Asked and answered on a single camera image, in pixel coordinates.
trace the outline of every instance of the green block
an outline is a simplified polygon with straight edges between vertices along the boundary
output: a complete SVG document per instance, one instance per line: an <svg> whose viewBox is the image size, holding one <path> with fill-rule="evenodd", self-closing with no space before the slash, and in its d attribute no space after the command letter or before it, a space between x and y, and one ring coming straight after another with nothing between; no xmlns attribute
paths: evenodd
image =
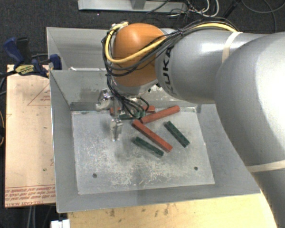
<svg viewBox="0 0 285 228"><path fill-rule="evenodd" d="M190 142L188 139L186 139L186 137L170 121L165 123L164 126L183 147L187 147L189 145Z"/></svg>
<svg viewBox="0 0 285 228"><path fill-rule="evenodd" d="M163 151L159 150L158 148L154 147L153 145L149 144L145 140L141 139L140 137L136 137L133 141L137 146L143 148L144 150L148 151L149 153L155 155L156 157L162 157Z"/></svg>

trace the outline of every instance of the robotic arm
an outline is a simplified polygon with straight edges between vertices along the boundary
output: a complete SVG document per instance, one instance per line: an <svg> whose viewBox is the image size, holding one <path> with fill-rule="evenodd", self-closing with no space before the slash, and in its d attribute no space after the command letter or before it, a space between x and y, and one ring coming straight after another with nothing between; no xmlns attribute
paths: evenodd
<svg viewBox="0 0 285 228"><path fill-rule="evenodd" d="M216 104L276 223L285 227L285 32L241 33L221 21L177 31L124 22L103 46L109 88L128 114L139 117L133 98L154 84L184 101Z"/></svg>

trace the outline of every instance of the blue clamp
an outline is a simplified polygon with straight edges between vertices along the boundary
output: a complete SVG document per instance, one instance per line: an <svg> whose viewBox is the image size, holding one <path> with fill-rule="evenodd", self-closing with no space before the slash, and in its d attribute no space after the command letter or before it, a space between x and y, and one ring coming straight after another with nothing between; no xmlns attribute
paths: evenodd
<svg viewBox="0 0 285 228"><path fill-rule="evenodd" d="M48 77L48 70L46 70L36 59L32 59L31 63L25 63L25 59L17 47L15 37L9 38L3 44L3 49L11 58L16 60L14 71L18 74L22 76L39 74L42 77ZM51 55L48 62L53 64L53 69L62 70L61 60L57 54Z"/></svg>

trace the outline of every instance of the red block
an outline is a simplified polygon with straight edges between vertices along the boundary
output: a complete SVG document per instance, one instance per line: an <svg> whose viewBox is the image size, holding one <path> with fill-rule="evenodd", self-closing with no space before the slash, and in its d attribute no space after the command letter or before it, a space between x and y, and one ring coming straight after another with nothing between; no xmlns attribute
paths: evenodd
<svg viewBox="0 0 285 228"><path fill-rule="evenodd" d="M158 136L156 133L152 132L149 128L147 128L145 125L140 123L138 120L134 120L132 123L132 126L136 128L138 131L140 131L143 135L145 135L147 138L149 138L152 142L156 143L158 146L160 146L163 150L166 152L170 152L172 150L172 146L168 144L166 141L164 141L160 136Z"/></svg>
<svg viewBox="0 0 285 228"><path fill-rule="evenodd" d="M175 114L177 112L179 112L181 109L178 105L176 106L172 106L170 108L167 108L167 109L164 109L162 111L159 111L157 113L153 113L151 115L147 115L147 116L144 116L141 118L141 123L143 124L147 124L147 123L150 123L150 122L154 122L158 119L161 119L161 118L164 118L166 116L169 116L169 115L172 115L172 114Z"/></svg>

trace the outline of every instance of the wire bundle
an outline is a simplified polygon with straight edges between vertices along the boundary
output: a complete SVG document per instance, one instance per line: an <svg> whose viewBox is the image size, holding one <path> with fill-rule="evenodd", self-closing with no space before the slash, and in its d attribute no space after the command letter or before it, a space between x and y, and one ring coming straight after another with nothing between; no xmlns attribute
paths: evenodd
<svg viewBox="0 0 285 228"><path fill-rule="evenodd" d="M144 112L144 109L137 102L128 99L126 96L121 95L116 89L113 87L113 76L121 77L132 73L135 70L141 70L146 67L151 61L155 60L159 57L167 48L176 44L179 40L183 39L186 35L191 34L196 31L204 30L204 29L222 29L228 30L232 32L236 32L237 29L227 20L222 21L222 19L214 20L214 19L203 19L197 20L185 26L182 29L176 30L168 35L159 36L153 41L151 41L148 45L140 49L138 52L122 58L122 59L114 59L109 53L109 48L111 45L111 41L113 36L123 28L127 26L127 22L122 22L117 25L113 25L111 29L107 32L107 35L102 39L103 45L103 59L104 65L107 70L107 84L109 89L111 90L113 96L121 103L122 107L127 110L127 112L134 118L139 118L141 116L141 112ZM134 58L144 55L137 63L134 63L128 67L119 66L120 63L128 62L133 60Z"/></svg>

